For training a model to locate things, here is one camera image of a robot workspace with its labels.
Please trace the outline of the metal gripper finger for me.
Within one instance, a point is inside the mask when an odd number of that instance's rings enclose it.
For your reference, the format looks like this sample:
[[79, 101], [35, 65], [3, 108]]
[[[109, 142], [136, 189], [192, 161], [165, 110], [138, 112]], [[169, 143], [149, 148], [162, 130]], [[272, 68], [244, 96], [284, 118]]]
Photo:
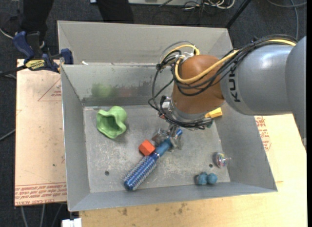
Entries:
[[183, 143], [182, 143], [181, 137], [182, 135], [178, 135], [178, 134], [175, 134], [169, 137], [169, 140], [171, 143], [171, 147], [170, 147], [171, 151], [175, 149], [179, 149], [179, 150], [182, 149]]
[[166, 129], [159, 128], [152, 136], [152, 141], [155, 144], [161, 144], [169, 138], [169, 131]]

